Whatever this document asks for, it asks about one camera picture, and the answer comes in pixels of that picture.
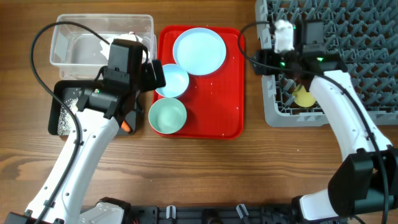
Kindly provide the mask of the light blue rice bowl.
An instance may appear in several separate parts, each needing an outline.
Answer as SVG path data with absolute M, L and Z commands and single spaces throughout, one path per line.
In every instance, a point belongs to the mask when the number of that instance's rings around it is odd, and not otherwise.
M 189 85 L 188 73 L 177 64 L 166 64 L 162 66 L 165 86 L 155 91 L 166 98 L 178 98 L 184 94 Z

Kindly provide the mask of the yellow plastic cup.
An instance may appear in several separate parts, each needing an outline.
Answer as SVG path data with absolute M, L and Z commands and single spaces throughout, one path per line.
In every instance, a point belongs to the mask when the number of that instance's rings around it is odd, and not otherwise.
M 308 92 L 303 85 L 296 86 L 292 95 L 294 96 L 294 103 L 300 107 L 312 107 L 316 99 Z

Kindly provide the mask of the mint green bowl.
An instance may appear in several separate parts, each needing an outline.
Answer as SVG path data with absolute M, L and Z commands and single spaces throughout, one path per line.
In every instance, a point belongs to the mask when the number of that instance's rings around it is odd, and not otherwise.
M 152 128 L 158 133 L 173 134 L 185 125 L 187 110 L 176 98 L 162 98 L 151 106 L 148 119 Z

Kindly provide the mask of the large light blue plate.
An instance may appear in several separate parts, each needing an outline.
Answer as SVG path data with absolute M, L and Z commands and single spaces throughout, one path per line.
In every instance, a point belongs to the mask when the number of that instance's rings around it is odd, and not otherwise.
M 182 32 L 174 42 L 172 55 L 177 65 L 191 75 L 217 71 L 226 59 L 226 44 L 219 34 L 196 27 Z

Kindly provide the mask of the white napkin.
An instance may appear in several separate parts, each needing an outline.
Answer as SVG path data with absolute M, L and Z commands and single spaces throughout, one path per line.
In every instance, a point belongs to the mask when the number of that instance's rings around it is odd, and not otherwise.
M 109 65 L 133 62 L 144 63 L 149 61 L 150 53 L 144 39 L 135 32 L 112 35 L 105 41 L 100 41 L 100 53 L 109 61 Z

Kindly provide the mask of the orange carrot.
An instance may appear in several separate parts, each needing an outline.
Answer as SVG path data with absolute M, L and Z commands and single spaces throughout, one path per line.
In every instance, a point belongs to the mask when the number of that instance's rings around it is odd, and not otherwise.
M 132 133 L 132 128 L 130 127 L 130 125 L 126 121 L 122 122 L 121 129 L 123 131 L 125 131 L 126 133 Z

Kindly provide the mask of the white rice pile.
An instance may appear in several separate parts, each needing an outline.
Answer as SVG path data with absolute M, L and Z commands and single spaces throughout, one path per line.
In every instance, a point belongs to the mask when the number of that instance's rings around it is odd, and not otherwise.
M 78 110 L 76 107 L 77 101 L 78 98 L 70 98 L 64 102 L 64 104 L 68 106 L 69 110 L 73 114 L 75 114 Z M 58 118 L 57 134 L 59 136 L 67 136 L 69 135 L 71 128 L 74 126 L 74 122 L 68 111 L 64 107 L 61 107 L 60 116 Z

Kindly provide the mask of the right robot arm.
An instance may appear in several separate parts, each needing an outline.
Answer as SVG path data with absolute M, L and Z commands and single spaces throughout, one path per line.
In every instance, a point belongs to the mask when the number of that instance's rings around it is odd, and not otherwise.
M 265 27 L 274 46 L 251 60 L 256 73 L 300 80 L 324 112 L 343 160 L 325 190 L 294 198 L 294 221 L 381 212 L 387 222 L 397 208 L 397 149 L 358 98 L 341 56 L 325 52 L 322 21 L 278 20 Z

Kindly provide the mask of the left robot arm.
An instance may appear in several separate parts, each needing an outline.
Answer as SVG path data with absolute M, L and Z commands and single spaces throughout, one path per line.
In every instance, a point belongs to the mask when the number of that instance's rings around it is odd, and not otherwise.
M 11 212 L 6 223 L 124 223 L 130 203 L 103 198 L 82 212 L 83 197 L 101 156 L 137 108 L 141 92 L 165 86 L 159 60 L 149 62 L 147 47 L 125 39 L 110 45 L 103 80 L 82 88 L 72 114 L 75 128 L 39 193 L 23 214 Z

